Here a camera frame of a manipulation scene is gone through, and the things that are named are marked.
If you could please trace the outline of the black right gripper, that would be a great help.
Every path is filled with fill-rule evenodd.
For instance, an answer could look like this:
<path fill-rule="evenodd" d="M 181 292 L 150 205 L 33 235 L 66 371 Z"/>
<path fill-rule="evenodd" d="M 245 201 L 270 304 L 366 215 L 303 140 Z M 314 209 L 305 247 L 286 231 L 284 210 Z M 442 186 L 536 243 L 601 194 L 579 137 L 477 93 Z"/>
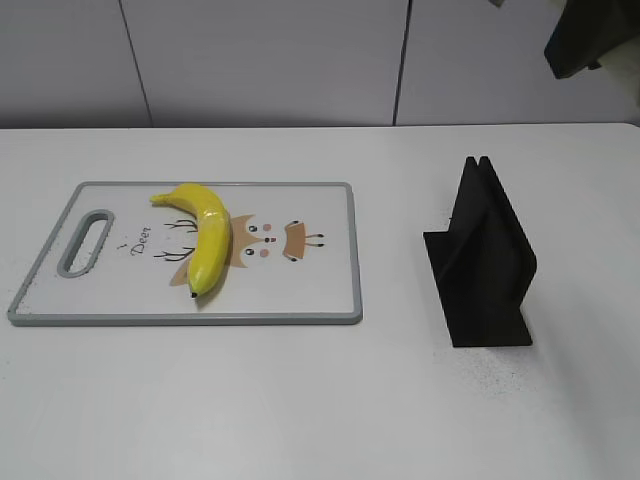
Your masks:
<path fill-rule="evenodd" d="M 638 0 L 567 1 L 544 56 L 555 78 L 569 78 L 638 36 Z"/>

